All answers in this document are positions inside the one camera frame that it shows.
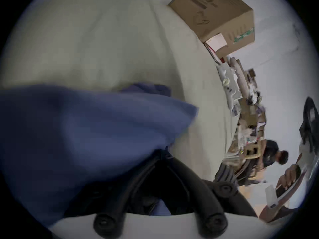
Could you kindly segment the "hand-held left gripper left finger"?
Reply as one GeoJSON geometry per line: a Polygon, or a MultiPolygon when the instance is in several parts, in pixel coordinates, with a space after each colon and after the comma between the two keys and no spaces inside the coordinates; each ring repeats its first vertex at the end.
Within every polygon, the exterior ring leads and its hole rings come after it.
{"type": "Polygon", "coordinates": [[[64,217],[96,214],[93,229],[97,234],[121,235],[131,198],[164,157],[165,151],[154,151],[146,161],[112,181],[86,184],[70,201],[64,217]]]}

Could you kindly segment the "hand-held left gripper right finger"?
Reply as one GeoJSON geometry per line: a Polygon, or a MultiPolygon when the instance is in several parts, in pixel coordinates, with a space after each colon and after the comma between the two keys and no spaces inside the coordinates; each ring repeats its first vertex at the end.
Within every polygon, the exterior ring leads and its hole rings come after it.
{"type": "Polygon", "coordinates": [[[219,237],[226,231],[228,220],[225,213],[257,218],[253,207],[235,184],[203,180],[170,153],[163,153],[163,161],[188,192],[202,237],[219,237]]]}

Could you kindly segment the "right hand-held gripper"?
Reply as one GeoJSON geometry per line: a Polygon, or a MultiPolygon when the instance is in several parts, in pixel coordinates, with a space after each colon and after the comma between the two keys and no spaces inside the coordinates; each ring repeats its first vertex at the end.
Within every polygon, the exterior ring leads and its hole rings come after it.
{"type": "Polygon", "coordinates": [[[292,206],[299,207],[309,191],[318,167],[319,114],[311,97],[306,98],[299,131],[302,141],[298,159],[294,163],[300,167],[297,169],[297,180],[287,190],[282,186],[275,189],[275,206],[282,207],[292,199],[292,206]]]}

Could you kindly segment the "person's right hand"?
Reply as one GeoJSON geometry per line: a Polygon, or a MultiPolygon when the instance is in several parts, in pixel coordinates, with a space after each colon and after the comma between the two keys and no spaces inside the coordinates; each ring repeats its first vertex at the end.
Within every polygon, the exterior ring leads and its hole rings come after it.
{"type": "Polygon", "coordinates": [[[282,186],[285,190],[287,190],[297,180],[297,169],[299,168],[298,164],[293,164],[286,169],[285,173],[279,177],[275,188],[277,189],[282,186]]]}

